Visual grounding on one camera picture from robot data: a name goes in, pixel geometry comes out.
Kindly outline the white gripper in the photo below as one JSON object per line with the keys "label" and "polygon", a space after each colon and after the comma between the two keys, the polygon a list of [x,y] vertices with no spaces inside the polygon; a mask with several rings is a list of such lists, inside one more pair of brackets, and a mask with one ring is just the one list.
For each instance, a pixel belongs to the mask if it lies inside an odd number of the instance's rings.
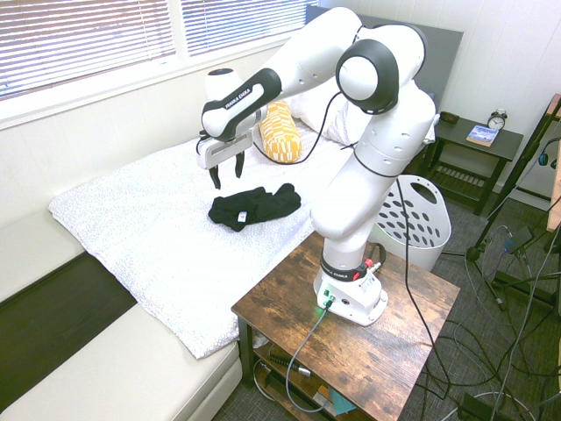
{"label": "white gripper", "polygon": [[236,156],[235,176],[240,178],[245,164],[244,151],[252,146],[253,135],[251,132],[242,134],[234,140],[224,142],[202,135],[196,144],[196,160],[203,169],[209,170],[210,178],[216,189],[221,189],[218,165]]}

